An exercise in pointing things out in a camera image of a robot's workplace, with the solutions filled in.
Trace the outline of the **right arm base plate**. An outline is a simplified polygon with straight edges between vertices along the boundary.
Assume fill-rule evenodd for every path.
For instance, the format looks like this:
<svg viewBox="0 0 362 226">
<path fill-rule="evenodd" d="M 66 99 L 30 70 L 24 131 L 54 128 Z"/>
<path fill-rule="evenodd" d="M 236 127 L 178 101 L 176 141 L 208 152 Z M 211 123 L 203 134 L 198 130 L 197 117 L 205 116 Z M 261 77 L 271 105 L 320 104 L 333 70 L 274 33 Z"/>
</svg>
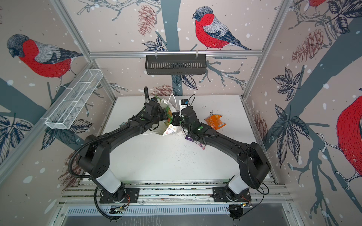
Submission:
<svg viewBox="0 0 362 226">
<path fill-rule="evenodd" d="M 227 186 L 216 186 L 212 188 L 211 196 L 214 202 L 251 202 L 249 189 L 243 190 L 241 193 L 236 194 Z"/>
</svg>

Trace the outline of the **purple snack packet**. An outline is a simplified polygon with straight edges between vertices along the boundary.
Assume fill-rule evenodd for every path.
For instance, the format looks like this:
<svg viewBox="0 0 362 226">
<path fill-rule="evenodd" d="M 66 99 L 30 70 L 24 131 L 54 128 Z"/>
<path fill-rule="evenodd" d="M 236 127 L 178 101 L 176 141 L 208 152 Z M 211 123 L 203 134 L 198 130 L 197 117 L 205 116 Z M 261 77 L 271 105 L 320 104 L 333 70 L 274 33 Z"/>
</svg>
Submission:
<svg viewBox="0 0 362 226">
<path fill-rule="evenodd" d="M 201 147 L 203 150 L 205 150 L 206 145 L 200 143 L 199 141 L 196 141 L 195 139 L 193 139 L 193 138 L 190 137 L 189 135 L 187 135 L 187 136 L 185 137 L 185 139 L 188 140 L 188 141 L 191 141 L 191 142 L 193 142 L 193 143 L 195 143 L 195 144 L 197 144 L 199 147 Z"/>
</svg>

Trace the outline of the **white printed paper bag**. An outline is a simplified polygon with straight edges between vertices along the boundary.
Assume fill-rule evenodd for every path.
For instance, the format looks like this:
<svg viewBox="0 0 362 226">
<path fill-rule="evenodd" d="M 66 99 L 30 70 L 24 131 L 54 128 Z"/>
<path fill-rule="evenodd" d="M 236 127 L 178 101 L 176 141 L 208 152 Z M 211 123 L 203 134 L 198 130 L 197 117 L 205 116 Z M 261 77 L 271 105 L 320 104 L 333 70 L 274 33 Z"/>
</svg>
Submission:
<svg viewBox="0 0 362 226">
<path fill-rule="evenodd" d="M 169 107 L 172 113 L 174 112 L 180 113 L 180 108 L 177 105 L 176 98 L 173 94 L 171 94 L 169 97 L 160 96 L 160 95 L 155 95 L 155 96 L 158 96 L 162 99 L 161 103 L 156 102 L 157 104 L 159 104 L 160 108 L 166 109 Z M 182 130 L 181 126 L 173 126 L 172 124 L 168 125 L 167 121 L 159 121 L 152 125 L 152 127 L 148 130 L 148 132 L 146 132 L 146 135 L 156 134 L 160 136 L 168 136 L 180 133 L 181 130 Z"/>
</svg>

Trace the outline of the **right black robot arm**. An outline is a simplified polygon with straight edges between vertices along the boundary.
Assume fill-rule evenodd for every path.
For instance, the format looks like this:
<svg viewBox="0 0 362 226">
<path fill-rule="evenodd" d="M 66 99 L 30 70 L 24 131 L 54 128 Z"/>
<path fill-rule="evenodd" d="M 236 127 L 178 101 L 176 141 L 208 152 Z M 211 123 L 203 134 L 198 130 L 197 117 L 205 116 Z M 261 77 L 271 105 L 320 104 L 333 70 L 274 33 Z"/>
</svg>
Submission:
<svg viewBox="0 0 362 226">
<path fill-rule="evenodd" d="M 193 142 L 214 147 L 238 163 L 239 174 L 228 183 L 228 189 L 234 194 L 240 194 L 249 187 L 259 189 L 271 170 L 271 165 L 259 144 L 243 143 L 219 133 L 211 126 L 200 122 L 191 106 L 179 113 L 173 113 L 172 125 L 180 125 Z"/>
</svg>

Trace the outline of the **orange chips packet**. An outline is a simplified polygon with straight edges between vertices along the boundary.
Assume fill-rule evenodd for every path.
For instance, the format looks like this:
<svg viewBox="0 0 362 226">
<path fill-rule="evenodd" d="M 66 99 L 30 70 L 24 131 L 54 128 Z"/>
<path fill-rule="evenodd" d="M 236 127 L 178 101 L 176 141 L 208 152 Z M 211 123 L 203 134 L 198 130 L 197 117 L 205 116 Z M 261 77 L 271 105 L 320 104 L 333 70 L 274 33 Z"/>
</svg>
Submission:
<svg viewBox="0 0 362 226">
<path fill-rule="evenodd" d="M 207 125 L 212 127 L 215 130 L 219 130 L 222 127 L 226 126 L 226 123 L 221 121 L 222 116 L 221 115 L 210 115 L 205 119 Z"/>
</svg>

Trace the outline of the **green corn snack packet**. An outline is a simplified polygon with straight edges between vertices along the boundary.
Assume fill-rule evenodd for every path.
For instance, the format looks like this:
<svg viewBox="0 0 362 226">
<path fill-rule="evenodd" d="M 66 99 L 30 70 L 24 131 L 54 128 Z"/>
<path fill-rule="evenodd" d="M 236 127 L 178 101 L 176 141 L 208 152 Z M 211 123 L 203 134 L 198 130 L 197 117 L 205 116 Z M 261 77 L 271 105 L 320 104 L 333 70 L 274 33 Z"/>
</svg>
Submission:
<svg viewBox="0 0 362 226">
<path fill-rule="evenodd" d="M 173 120 L 173 113 L 169 107 L 166 108 L 166 116 L 167 116 L 167 124 L 169 125 L 172 123 Z"/>
</svg>

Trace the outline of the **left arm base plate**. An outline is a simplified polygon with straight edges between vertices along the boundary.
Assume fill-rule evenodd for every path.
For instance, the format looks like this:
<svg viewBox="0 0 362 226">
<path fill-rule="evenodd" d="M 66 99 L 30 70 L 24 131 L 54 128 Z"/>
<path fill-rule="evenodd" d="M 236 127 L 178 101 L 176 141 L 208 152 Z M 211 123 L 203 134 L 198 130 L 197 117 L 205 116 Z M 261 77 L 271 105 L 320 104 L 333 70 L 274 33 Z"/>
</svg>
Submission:
<svg viewBox="0 0 362 226">
<path fill-rule="evenodd" d="M 100 195 L 101 204 L 116 203 L 137 203 L 140 194 L 139 188 L 121 188 L 115 194 L 111 194 L 107 190 L 102 190 Z"/>
</svg>

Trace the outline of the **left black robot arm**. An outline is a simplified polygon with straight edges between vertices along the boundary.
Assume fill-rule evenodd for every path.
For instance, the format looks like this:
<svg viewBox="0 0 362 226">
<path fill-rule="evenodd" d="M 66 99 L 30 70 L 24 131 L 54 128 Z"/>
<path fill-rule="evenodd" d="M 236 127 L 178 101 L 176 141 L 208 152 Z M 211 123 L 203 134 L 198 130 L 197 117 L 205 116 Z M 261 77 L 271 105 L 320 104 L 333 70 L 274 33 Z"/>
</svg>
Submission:
<svg viewBox="0 0 362 226">
<path fill-rule="evenodd" d="M 115 198 L 122 197 L 124 185 L 110 169 L 110 153 L 122 143 L 150 130 L 167 119 L 157 98 L 147 99 L 142 110 L 127 124 L 110 133 L 90 138 L 82 147 L 77 164 L 90 175 L 90 180 Z"/>
</svg>

